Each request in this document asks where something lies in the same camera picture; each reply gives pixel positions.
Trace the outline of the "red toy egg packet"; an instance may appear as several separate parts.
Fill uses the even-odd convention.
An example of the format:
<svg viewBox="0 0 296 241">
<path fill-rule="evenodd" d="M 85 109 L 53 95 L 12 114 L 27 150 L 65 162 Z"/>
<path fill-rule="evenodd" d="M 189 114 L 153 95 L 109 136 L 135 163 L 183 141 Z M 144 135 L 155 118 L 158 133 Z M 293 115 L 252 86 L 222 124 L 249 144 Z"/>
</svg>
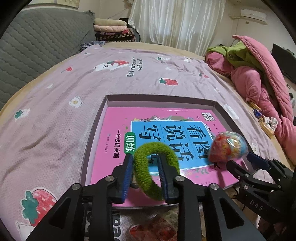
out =
<svg viewBox="0 0 296 241">
<path fill-rule="evenodd" d="M 247 153 L 247 143 L 239 133 L 223 132 L 213 139 L 208 151 L 208 160 L 212 163 L 227 163 L 240 159 Z"/>
<path fill-rule="evenodd" d="M 133 240 L 177 240 L 178 210 L 171 209 L 141 225 L 134 225 L 129 233 Z"/>
</svg>

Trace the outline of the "snack wrappers pile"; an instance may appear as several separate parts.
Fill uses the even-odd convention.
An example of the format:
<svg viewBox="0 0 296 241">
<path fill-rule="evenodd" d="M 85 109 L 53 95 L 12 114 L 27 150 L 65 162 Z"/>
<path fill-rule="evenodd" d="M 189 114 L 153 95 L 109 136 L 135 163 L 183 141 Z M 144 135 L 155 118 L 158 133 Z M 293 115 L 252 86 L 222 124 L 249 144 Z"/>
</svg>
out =
<svg viewBox="0 0 296 241">
<path fill-rule="evenodd" d="M 278 126 L 278 120 L 274 117 L 270 118 L 268 116 L 263 115 L 262 109 L 255 103 L 249 101 L 248 105 L 253 109 L 253 113 L 255 117 L 258 119 L 258 123 L 261 129 L 269 138 L 272 138 Z"/>
</svg>

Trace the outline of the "pink and blue workbook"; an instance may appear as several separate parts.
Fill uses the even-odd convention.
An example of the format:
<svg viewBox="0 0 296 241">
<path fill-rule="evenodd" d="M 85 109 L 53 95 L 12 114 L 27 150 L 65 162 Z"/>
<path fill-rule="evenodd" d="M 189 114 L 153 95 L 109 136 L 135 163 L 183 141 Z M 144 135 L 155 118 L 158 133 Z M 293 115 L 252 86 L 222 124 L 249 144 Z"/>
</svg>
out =
<svg viewBox="0 0 296 241">
<path fill-rule="evenodd" d="M 140 178 L 160 184 L 158 157 L 175 155 L 180 175 L 196 184 L 228 188 L 236 179 L 208 160 L 213 139 L 226 125 L 213 109 L 108 107 L 100 118 L 89 183 L 111 175 L 126 154 L 137 158 Z"/>
</svg>

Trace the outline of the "pink quilted duvet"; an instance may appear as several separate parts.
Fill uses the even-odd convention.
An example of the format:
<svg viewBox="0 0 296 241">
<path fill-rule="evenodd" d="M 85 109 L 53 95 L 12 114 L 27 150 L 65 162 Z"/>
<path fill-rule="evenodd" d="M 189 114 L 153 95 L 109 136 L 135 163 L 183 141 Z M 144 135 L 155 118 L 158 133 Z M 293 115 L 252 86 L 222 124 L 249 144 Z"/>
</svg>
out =
<svg viewBox="0 0 296 241">
<path fill-rule="evenodd" d="M 288 159 L 295 163 L 295 125 L 293 109 L 286 82 L 275 59 L 268 49 L 248 36 L 234 35 L 243 42 L 263 67 L 263 71 L 249 66 L 235 68 L 219 53 L 206 53 L 205 60 L 210 68 L 229 77 L 237 92 L 246 102 L 253 102 L 262 109 L 263 115 L 278 121 L 274 132 Z"/>
</svg>

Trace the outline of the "grey cardboard tray box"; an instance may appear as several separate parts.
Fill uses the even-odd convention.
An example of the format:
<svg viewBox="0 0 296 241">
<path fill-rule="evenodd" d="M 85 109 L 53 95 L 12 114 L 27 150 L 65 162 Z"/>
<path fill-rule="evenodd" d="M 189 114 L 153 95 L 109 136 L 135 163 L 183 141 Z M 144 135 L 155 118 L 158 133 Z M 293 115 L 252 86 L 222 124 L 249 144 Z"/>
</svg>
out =
<svg viewBox="0 0 296 241">
<path fill-rule="evenodd" d="M 236 163 L 251 168 L 245 155 L 250 144 L 222 106 L 213 100 L 164 95 L 119 94 L 103 98 L 91 128 L 81 174 L 83 185 L 97 183 L 133 157 L 129 172 L 136 176 L 120 208 L 164 204 L 160 160 L 199 185 L 222 188 L 237 182 L 223 164 L 209 161 L 217 135 Z"/>
</svg>

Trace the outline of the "pink strawberry print bedsheet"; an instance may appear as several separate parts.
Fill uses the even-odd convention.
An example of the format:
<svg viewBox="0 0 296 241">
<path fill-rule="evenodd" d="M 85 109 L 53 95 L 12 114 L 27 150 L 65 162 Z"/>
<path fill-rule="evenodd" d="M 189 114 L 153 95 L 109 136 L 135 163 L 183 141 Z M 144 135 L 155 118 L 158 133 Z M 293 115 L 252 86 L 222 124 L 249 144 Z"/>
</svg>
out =
<svg viewBox="0 0 296 241">
<path fill-rule="evenodd" d="M 199 57 L 92 46 L 33 80 L 1 114 L 1 221 L 15 240 L 32 229 L 21 201 L 38 188 L 55 198 L 81 178 L 83 158 L 106 95 L 210 99 L 229 106 L 253 151 L 278 158 L 237 92 Z"/>
</svg>

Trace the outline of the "black television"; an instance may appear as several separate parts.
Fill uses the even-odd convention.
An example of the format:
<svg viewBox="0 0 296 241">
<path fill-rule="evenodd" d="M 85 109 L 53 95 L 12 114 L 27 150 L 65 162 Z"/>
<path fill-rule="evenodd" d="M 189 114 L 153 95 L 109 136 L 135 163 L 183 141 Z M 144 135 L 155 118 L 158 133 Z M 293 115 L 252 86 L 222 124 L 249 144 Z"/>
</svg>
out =
<svg viewBox="0 0 296 241">
<path fill-rule="evenodd" d="M 271 51 L 273 58 L 278 64 L 280 70 L 286 75 L 293 83 L 296 78 L 296 58 L 295 54 L 288 49 L 284 49 L 277 44 L 273 44 Z"/>
</svg>

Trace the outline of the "green blanket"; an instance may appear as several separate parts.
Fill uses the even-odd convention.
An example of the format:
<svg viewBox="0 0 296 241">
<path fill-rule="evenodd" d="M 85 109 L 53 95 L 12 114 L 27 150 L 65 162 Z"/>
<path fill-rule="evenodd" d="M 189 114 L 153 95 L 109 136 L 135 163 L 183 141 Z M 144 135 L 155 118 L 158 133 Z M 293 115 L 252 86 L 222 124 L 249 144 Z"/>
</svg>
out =
<svg viewBox="0 0 296 241">
<path fill-rule="evenodd" d="M 225 57 L 226 60 L 235 68 L 240 66 L 249 66 L 251 68 L 263 71 L 262 65 L 241 41 L 232 47 L 219 45 L 207 49 L 207 54 L 214 52 L 219 53 Z"/>
</svg>

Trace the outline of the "white air conditioner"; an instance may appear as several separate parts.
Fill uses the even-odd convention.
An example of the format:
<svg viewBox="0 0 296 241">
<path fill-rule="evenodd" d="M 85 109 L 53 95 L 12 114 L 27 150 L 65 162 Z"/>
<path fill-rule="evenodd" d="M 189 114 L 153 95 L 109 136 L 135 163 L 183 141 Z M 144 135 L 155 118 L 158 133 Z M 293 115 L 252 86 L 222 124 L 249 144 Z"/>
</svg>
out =
<svg viewBox="0 0 296 241">
<path fill-rule="evenodd" d="M 242 18 L 258 22 L 263 25 L 267 25 L 267 16 L 261 11 L 254 11 L 251 9 L 240 9 L 240 16 Z"/>
</svg>

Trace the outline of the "white sheer curtain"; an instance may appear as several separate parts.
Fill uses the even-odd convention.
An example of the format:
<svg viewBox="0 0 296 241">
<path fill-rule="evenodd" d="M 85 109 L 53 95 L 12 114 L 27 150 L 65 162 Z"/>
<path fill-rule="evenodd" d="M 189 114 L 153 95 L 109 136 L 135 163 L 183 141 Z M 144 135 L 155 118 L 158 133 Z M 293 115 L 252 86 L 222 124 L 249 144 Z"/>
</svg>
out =
<svg viewBox="0 0 296 241">
<path fill-rule="evenodd" d="M 128 23 L 143 43 L 204 55 L 219 27 L 225 1 L 133 1 Z"/>
</svg>

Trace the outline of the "stack of folded blankets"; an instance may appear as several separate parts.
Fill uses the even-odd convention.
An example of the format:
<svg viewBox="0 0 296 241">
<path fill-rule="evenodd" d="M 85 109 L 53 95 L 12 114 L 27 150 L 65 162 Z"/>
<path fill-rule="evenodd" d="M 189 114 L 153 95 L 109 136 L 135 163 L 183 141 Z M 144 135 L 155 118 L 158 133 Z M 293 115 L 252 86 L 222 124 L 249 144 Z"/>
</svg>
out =
<svg viewBox="0 0 296 241">
<path fill-rule="evenodd" d="M 137 33 L 124 20 L 96 18 L 93 24 L 95 38 L 104 42 L 136 42 Z"/>
</svg>

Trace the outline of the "grey quilted headboard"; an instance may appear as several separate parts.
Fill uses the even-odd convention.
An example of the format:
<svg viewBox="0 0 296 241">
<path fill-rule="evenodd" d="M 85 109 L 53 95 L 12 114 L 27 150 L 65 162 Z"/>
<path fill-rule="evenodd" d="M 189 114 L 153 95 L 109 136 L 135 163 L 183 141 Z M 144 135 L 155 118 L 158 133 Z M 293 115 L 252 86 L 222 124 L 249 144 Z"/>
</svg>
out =
<svg viewBox="0 0 296 241">
<path fill-rule="evenodd" d="M 26 84 L 95 40 L 94 13 L 58 8 L 21 11 L 1 37 L 1 107 Z"/>
</svg>

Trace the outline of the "floral wall painting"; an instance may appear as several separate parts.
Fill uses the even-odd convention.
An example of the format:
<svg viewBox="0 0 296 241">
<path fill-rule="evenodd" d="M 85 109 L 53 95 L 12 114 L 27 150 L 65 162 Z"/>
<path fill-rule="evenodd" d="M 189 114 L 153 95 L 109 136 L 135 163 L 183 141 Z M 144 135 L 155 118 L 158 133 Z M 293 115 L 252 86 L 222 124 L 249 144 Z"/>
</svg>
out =
<svg viewBox="0 0 296 241">
<path fill-rule="evenodd" d="M 32 0 L 29 5 L 50 5 L 50 6 L 65 6 L 70 8 L 79 8 L 79 0 Z"/>
</svg>

